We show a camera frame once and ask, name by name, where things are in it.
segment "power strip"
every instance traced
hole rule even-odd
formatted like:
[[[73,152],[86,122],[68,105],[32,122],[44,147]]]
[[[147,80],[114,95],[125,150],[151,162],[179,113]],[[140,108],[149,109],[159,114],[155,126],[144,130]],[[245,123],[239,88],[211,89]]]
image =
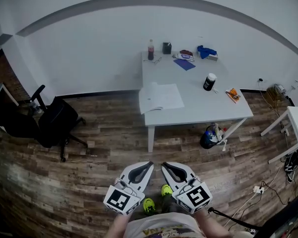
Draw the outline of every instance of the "power strip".
[[[259,193],[259,194],[263,194],[264,193],[264,187],[259,187],[259,186],[255,186],[254,188],[253,188],[253,192],[254,193]]]

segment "blue paper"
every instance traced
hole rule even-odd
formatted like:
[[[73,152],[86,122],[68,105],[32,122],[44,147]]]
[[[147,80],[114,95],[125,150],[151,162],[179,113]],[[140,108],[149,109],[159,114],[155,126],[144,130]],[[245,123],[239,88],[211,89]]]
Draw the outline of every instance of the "blue paper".
[[[181,66],[184,70],[189,70],[195,67],[194,64],[191,64],[187,60],[182,60],[182,59],[176,59],[173,60],[177,65]]]

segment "bottle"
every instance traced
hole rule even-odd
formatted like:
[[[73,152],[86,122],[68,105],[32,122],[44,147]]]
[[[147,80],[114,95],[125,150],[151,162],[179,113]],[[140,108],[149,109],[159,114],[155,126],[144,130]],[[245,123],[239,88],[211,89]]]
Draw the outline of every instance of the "bottle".
[[[32,109],[34,114],[40,114],[42,112],[40,107],[34,101],[30,102],[30,108]]]
[[[154,46],[153,46],[153,40],[150,39],[149,45],[148,45],[148,60],[153,60],[153,53],[154,53]]]
[[[207,91],[211,91],[216,78],[217,77],[213,73],[209,73],[209,75],[207,76],[207,78],[204,82],[203,88]]]

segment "yellow shoe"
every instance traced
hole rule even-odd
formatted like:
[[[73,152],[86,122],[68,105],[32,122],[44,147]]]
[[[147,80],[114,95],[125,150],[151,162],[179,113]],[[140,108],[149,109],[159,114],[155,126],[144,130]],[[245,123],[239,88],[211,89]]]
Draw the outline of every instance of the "yellow shoe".
[[[155,213],[154,201],[150,197],[147,197],[144,200],[144,210],[147,214],[150,215],[153,215]]]
[[[162,185],[162,187],[161,187],[161,195],[162,196],[166,196],[166,195],[172,194],[172,193],[173,193],[172,188],[169,185],[167,185],[167,184]]]

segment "open book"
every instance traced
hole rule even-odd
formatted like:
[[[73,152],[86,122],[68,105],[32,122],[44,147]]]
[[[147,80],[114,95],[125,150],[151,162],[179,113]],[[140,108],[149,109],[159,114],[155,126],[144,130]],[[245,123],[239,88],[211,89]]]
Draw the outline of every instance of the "open book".
[[[141,114],[151,110],[183,108],[184,104],[176,84],[158,85],[153,82],[139,92]]]

